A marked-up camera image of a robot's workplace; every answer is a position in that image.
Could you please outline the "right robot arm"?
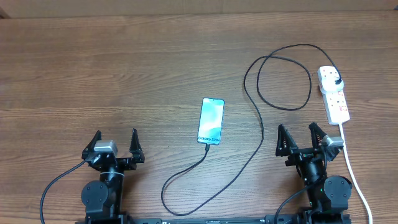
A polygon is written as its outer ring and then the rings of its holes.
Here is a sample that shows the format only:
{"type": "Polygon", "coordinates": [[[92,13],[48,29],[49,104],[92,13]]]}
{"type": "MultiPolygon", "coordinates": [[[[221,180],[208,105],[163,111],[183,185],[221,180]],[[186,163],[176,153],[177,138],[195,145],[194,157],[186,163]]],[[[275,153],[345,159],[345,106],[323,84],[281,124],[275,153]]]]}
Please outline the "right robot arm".
{"type": "Polygon", "coordinates": [[[297,146],[287,128],[280,124],[277,130],[276,156],[286,157],[285,165],[293,166],[303,180],[304,188],[287,198],[277,209],[272,223],[350,223],[348,200],[353,188],[352,182],[340,175],[329,176],[326,168],[329,162],[343,150],[344,140],[330,136],[317,123],[308,125],[312,147],[297,146]],[[310,205],[302,207],[293,215],[280,214],[283,207],[293,198],[307,193],[310,205]]]}

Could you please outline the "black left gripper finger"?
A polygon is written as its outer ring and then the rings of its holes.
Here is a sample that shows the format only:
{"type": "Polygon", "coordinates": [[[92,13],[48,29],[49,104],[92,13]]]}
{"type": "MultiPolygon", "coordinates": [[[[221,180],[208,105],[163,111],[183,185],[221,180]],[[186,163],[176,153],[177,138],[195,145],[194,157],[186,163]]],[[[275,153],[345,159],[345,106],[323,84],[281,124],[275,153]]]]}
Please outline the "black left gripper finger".
{"type": "Polygon", "coordinates": [[[141,145],[139,143],[138,132],[137,129],[132,129],[132,136],[131,136],[131,144],[129,147],[129,152],[132,154],[134,158],[143,158],[144,153],[142,151],[141,145]]]}
{"type": "Polygon", "coordinates": [[[89,144],[84,148],[83,153],[89,153],[94,151],[94,147],[97,141],[101,140],[101,131],[97,130],[93,139],[89,142],[89,144]]]}

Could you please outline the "blue-screen Samsung smartphone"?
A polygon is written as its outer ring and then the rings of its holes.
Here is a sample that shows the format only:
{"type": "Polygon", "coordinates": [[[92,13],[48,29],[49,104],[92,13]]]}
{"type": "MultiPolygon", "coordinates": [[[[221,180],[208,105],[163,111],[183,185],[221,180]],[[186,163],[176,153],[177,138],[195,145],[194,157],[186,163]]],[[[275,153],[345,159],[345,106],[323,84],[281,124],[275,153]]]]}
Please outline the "blue-screen Samsung smartphone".
{"type": "Polygon", "coordinates": [[[223,125],[224,100],[204,98],[201,104],[197,142],[219,145],[223,125]]]}

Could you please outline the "white power strip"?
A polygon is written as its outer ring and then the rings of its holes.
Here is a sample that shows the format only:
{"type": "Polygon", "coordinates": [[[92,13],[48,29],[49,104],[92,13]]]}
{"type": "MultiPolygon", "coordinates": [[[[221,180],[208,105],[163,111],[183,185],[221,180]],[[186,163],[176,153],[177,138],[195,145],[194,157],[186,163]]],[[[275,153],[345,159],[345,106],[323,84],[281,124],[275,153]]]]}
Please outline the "white power strip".
{"type": "MultiPolygon", "coordinates": [[[[318,80],[325,78],[340,78],[337,70],[333,66],[322,66],[317,71],[318,80]]],[[[345,99],[343,89],[341,91],[323,94],[323,101],[325,105],[328,123],[331,125],[343,124],[350,120],[348,105],[345,99]]]]}

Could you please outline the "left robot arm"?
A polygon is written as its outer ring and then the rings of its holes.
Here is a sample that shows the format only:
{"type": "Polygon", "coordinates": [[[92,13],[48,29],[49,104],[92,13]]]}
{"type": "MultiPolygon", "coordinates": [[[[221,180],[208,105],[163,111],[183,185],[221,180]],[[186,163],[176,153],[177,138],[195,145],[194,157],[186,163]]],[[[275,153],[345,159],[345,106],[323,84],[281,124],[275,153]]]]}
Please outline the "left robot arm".
{"type": "Polygon", "coordinates": [[[87,183],[81,191],[85,206],[85,223],[133,223],[132,217],[121,210],[124,173],[137,169],[145,161],[136,129],[132,130],[130,157],[118,157],[113,140],[103,140],[97,131],[82,151],[82,159],[99,172],[99,180],[87,183]]]}

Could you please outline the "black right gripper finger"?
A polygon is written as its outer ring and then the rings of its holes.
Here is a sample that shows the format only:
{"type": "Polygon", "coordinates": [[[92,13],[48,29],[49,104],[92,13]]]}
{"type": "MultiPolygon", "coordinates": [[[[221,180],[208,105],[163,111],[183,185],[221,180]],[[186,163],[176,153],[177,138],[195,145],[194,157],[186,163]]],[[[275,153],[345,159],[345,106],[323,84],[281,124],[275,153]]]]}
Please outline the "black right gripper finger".
{"type": "Polygon", "coordinates": [[[275,155],[284,157],[293,154],[298,149],[293,137],[283,124],[278,126],[277,146],[275,155]]]}
{"type": "Polygon", "coordinates": [[[312,139],[312,147],[314,149],[317,149],[318,151],[323,151],[324,150],[324,145],[323,145],[323,138],[327,136],[327,133],[325,133],[317,123],[312,122],[308,126],[311,134],[311,139],[312,139]]]}

